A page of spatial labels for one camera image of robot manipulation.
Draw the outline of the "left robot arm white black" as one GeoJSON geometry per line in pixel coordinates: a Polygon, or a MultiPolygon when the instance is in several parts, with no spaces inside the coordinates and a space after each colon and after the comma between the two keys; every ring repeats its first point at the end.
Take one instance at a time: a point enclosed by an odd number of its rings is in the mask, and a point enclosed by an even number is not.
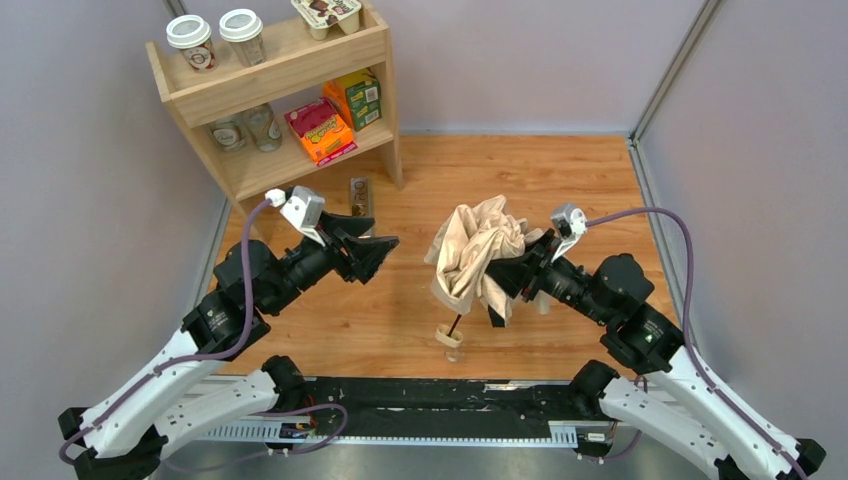
{"type": "Polygon", "coordinates": [[[217,284],[182,320],[160,352],[118,391],[58,419],[61,460],[80,479],[145,479],[176,451],[249,415],[306,416],[305,379],[294,362],[275,355],[241,380],[203,396],[186,393],[269,333],[280,314],[325,276],[366,283],[398,246],[395,236],[368,237],[374,220],[319,212],[298,225],[302,238],[276,255],[249,235],[214,271],[217,284]]]}

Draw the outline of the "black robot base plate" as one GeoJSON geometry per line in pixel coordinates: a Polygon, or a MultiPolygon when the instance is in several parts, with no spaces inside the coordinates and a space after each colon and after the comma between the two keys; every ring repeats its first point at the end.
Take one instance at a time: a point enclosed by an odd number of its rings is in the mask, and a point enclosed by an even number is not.
{"type": "Polygon", "coordinates": [[[354,416],[381,411],[503,412],[538,420],[611,422],[572,393],[567,383],[506,380],[317,377],[284,393],[272,409],[283,412],[326,403],[345,407],[347,425],[354,416]]]}

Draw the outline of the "beige umbrella with black shaft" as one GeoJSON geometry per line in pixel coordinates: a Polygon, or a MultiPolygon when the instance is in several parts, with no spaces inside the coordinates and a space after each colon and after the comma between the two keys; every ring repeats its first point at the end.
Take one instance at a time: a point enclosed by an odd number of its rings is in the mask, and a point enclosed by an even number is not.
{"type": "Polygon", "coordinates": [[[475,206],[457,206],[436,233],[424,262],[435,267],[431,292],[456,319],[469,314],[479,301],[496,327],[510,323],[515,301],[486,276],[490,262],[523,255],[543,231],[525,218],[507,212],[507,200],[498,195],[475,206]]]}

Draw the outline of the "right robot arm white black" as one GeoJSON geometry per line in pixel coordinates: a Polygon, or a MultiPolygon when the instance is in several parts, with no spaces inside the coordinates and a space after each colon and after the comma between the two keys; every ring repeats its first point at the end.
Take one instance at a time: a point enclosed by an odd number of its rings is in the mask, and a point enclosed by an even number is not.
{"type": "Polygon", "coordinates": [[[573,378],[572,392],[592,412],[638,428],[688,460],[711,479],[802,479],[821,467],[826,452],[797,439],[749,406],[727,404],[731,392],[697,368],[684,334],[647,299],[654,290],[629,253],[607,257],[593,273],[572,264],[547,231],[522,256],[492,261],[487,276],[508,296],[532,300],[544,293],[605,327],[600,342],[623,367],[673,397],[668,407],[596,360],[573,378]]]}

